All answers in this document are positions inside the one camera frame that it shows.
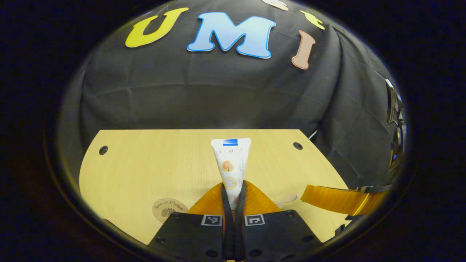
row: wooden spoon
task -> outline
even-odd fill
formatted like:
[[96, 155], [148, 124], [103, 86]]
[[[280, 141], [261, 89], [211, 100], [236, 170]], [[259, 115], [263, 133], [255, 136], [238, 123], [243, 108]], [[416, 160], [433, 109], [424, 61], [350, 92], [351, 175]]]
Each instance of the wooden spoon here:
[[275, 201], [274, 203], [278, 206], [279, 209], [283, 207], [283, 203], [290, 203], [295, 201], [298, 198], [297, 194], [290, 194], [285, 196], [281, 201]]

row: letter m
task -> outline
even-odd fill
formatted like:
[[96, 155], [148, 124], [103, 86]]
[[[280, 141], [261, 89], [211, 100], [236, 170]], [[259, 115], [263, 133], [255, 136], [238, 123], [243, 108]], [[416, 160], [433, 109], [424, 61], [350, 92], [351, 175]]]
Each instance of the letter m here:
[[267, 49], [270, 29], [276, 25], [272, 20], [251, 16], [235, 26], [226, 13], [211, 12], [200, 14], [202, 19], [198, 34], [193, 43], [188, 45], [191, 52], [205, 52], [214, 49], [210, 42], [212, 33], [223, 51], [229, 50], [242, 36], [244, 41], [236, 50], [243, 55], [259, 58], [270, 58], [272, 55]]

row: tube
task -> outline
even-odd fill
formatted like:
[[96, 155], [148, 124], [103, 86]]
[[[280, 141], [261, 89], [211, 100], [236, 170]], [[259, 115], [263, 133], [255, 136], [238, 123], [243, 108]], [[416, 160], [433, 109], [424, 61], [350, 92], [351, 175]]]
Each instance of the tube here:
[[213, 139], [211, 142], [232, 212], [236, 212], [251, 146], [250, 138]]

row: wooden table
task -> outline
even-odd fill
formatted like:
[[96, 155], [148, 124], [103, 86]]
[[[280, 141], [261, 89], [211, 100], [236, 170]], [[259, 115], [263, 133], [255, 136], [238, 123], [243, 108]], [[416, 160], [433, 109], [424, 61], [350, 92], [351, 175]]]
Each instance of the wooden table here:
[[[173, 198], [189, 209], [221, 182], [214, 138], [250, 138], [245, 179], [273, 201], [297, 194], [282, 210], [296, 210], [320, 241], [348, 224], [345, 214], [299, 200], [307, 184], [348, 189], [299, 130], [102, 130], [81, 165], [82, 197], [101, 218], [149, 244], [162, 226], [152, 213], [155, 201]], [[105, 145], [107, 152], [99, 154]]]

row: yellow letter u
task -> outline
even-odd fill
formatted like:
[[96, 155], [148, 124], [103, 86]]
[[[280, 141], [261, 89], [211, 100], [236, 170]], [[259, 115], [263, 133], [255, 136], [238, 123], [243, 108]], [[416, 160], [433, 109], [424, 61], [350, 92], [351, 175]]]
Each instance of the yellow letter u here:
[[152, 17], [149, 17], [147, 19], [140, 21], [139, 23], [133, 26], [133, 30], [128, 35], [128, 38], [126, 38], [126, 43], [125, 43], [126, 46], [127, 47], [139, 47], [139, 46], [147, 45], [154, 41], [159, 40], [171, 30], [171, 28], [175, 24], [176, 19], [178, 19], [179, 15], [188, 9], [189, 8], [184, 7], [184, 8], [178, 8], [178, 9], [174, 9], [174, 10], [166, 12], [164, 14], [164, 16], [166, 16], [165, 20], [162, 22], [162, 24], [157, 29], [157, 31], [151, 34], [143, 35], [143, 32], [146, 29], [146, 27], [149, 25], [149, 23], [152, 20], [156, 19], [158, 15], [154, 15]]

